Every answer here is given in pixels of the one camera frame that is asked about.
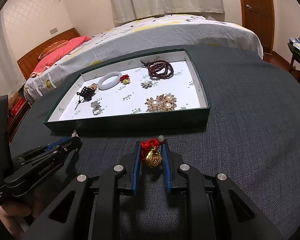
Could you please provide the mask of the person left hand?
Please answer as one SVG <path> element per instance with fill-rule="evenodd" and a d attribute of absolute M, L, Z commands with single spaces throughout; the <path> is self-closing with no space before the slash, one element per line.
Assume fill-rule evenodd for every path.
<path fill-rule="evenodd" d="M 32 204 L 9 202 L 0 206 L 0 220 L 14 239 L 21 239 L 24 230 L 16 220 L 16 217 L 32 215 L 37 218 L 44 210 L 44 205 L 38 200 Z"/>

